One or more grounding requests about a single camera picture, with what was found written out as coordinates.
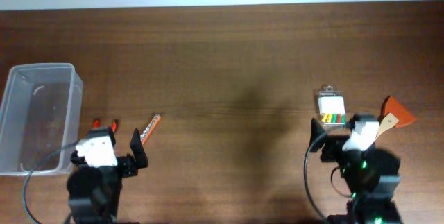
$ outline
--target brown tabletop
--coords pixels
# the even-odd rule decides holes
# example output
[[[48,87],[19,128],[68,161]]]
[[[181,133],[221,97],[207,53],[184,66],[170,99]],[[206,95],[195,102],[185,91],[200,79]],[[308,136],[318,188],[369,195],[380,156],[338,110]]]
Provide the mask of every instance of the brown tabletop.
[[[94,118],[120,119],[117,155],[134,128],[162,121],[147,169],[123,180],[119,221],[297,223],[316,218],[302,180],[314,90],[343,92],[348,116],[379,115],[396,97],[418,117],[377,145],[402,158],[394,200],[405,223],[444,213],[444,2],[0,12],[1,85],[9,68],[72,63],[84,82],[79,138]],[[335,164],[309,159],[325,214],[344,214]],[[61,223],[67,175],[36,177],[34,215]],[[335,177],[337,187],[345,182]],[[23,177],[0,177],[2,223],[30,223]]]

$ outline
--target colored sticky tab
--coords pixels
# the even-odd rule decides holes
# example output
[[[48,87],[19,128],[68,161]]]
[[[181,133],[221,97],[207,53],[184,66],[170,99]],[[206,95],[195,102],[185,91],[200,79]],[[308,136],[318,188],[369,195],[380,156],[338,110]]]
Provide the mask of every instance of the colored sticky tab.
[[[332,117],[333,117],[333,114],[328,114],[328,117],[327,117],[327,122],[328,123],[332,122]]]
[[[324,114],[324,115],[322,116],[321,121],[322,121],[323,123],[325,123],[325,122],[327,121],[327,117],[328,117],[328,114]]]

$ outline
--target clear plastic container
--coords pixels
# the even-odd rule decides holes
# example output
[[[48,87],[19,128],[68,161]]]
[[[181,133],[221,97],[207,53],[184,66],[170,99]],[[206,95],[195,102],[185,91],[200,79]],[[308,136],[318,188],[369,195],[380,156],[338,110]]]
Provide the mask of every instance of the clear plastic container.
[[[77,141],[83,82],[72,64],[26,64],[9,72],[0,109],[0,175],[27,175],[45,155]],[[71,173],[73,148],[33,175]]]

